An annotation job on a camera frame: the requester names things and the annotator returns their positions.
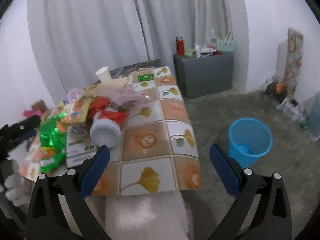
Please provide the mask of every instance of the gray box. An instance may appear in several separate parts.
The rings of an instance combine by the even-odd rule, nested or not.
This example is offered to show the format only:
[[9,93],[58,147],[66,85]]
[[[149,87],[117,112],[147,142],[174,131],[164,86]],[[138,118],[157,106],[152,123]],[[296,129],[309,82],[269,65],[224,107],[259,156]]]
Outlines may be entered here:
[[185,99],[232,88],[233,52],[208,57],[173,56],[177,84]]

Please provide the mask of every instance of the blue bucket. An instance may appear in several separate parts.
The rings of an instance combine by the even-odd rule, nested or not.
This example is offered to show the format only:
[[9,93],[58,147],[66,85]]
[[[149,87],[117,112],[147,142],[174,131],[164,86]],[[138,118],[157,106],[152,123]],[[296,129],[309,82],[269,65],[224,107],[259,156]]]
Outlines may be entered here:
[[241,118],[229,127],[228,157],[234,158],[242,168],[250,167],[272,148],[270,129],[257,119]]

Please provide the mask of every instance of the metal bolt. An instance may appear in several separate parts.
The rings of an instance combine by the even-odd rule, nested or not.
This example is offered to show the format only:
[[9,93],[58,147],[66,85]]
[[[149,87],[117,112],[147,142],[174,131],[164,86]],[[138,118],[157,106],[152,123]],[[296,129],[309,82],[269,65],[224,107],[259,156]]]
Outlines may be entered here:
[[44,173],[41,173],[38,178],[39,178],[39,179],[44,179],[44,178],[45,178],[45,174],[44,174]]
[[247,175],[251,175],[252,174],[252,170],[250,170],[249,168],[244,169],[244,173]]
[[279,173],[275,173],[274,176],[276,179],[281,179],[281,175]]
[[76,170],[75,169],[71,169],[71,170],[68,170],[67,174],[68,175],[74,175],[76,173]]

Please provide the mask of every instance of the green plastic packaging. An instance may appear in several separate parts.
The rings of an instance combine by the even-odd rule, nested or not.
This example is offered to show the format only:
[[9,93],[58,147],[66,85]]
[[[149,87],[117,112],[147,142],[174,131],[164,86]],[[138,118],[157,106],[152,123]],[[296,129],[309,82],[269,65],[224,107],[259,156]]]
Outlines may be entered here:
[[153,74],[143,74],[143,75],[139,75],[137,76],[139,81],[149,81],[149,80],[153,80]]
[[57,122],[65,115],[66,113],[58,114],[40,124],[40,151],[43,155],[40,159],[40,172],[51,171],[66,158],[67,132],[57,128]]

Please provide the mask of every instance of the red thermos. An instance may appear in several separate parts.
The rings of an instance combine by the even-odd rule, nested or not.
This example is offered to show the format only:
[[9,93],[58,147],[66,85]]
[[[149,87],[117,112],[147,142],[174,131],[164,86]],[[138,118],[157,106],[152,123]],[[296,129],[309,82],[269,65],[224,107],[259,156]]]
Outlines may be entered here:
[[184,41],[183,41],[183,38],[182,36],[178,36],[176,38],[176,45],[177,45],[177,54],[178,55],[184,55]]

